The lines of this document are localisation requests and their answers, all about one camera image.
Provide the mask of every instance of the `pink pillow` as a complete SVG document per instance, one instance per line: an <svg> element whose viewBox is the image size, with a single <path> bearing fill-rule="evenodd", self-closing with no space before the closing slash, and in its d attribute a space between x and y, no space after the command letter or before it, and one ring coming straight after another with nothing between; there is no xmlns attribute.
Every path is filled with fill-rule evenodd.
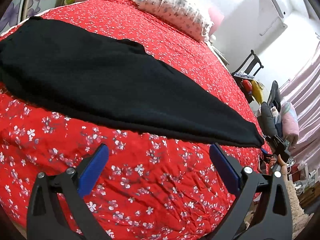
<svg viewBox="0 0 320 240"><path fill-rule="evenodd" d="M216 7L211 7L208 9L209 16L214 25L212 25L209 31L209 37L218 29L224 16L220 13L220 11Z"/></svg>

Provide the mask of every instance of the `chair backrest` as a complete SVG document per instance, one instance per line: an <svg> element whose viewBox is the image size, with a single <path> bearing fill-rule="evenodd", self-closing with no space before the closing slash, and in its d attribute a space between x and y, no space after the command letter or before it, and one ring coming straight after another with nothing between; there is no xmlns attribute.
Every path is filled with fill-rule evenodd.
<svg viewBox="0 0 320 240"><path fill-rule="evenodd" d="M258 70L253 74L253 76L255 76L255 75L258 73L258 71L259 71L261 68L263 68L263 65L261 64L260 59L259 59L258 56L254 53L253 50L251 50L250 55L245 59L245 61L241 64L241 66L240 66L236 71L234 71L232 74L235 74L235 73L237 73L238 71L240 71L240 70L243 68L244 64L248 61L248 59L249 59L252 55L253 55L253 60L250 62L249 66L246 68L246 70L245 70L244 72L249 75L250 72L252 71L252 69L254 68L254 66L255 66L257 63L259 63L260 67L259 67Z"/></svg>

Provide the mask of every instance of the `red bedspread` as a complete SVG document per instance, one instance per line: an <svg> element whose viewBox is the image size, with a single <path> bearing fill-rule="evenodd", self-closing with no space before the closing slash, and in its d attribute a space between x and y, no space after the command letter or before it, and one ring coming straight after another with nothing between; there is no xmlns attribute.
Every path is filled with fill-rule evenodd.
<svg viewBox="0 0 320 240"><path fill-rule="evenodd" d="M134 2L89 0L52 9L43 17L137 41L149 54L257 124L244 95L204 43L137 10ZM79 51L78 57L85 55ZM93 153L100 143L108 145L110 158L85 201L112 238L198 239L219 224L234 200L211 164L208 145L71 119L14 98L3 85L0 88L0 202L23 226L37 173L63 172L77 165L83 155ZM223 149L241 165L257 169L259 149ZM80 233L70 212L66 211L66 217Z"/></svg>

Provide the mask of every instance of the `blue gripper pad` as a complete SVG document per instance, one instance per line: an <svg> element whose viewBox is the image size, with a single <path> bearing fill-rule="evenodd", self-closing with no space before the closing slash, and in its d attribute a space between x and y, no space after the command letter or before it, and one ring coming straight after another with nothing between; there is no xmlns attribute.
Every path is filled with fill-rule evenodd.
<svg viewBox="0 0 320 240"><path fill-rule="evenodd" d="M78 194L81 198L91 193L109 159L109 149L105 144L101 144L88 158L82 160L82 162L88 161L88 164L78 178Z"/></svg>
<svg viewBox="0 0 320 240"><path fill-rule="evenodd" d="M216 170L218 171L218 174L221 177L228 192L235 196L239 196L241 193L240 177L229 161L232 161L233 164L237 164L237 166L241 165L235 158L227 156L222 151L223 150L217 144L212 144L209 150L210 159Z"/></svg>

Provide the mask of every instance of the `yellow object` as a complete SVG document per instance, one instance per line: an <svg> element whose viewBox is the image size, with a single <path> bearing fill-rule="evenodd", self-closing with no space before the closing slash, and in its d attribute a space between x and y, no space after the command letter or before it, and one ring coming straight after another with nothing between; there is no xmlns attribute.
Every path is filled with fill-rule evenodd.
<svg viewBox="0 0 320 240"><path fill-rule="evenodd" d="M257 81L250 80L250 82L252 85L252 96L258 102L258 104L261 105L263 102L262 88Z"/></svg>

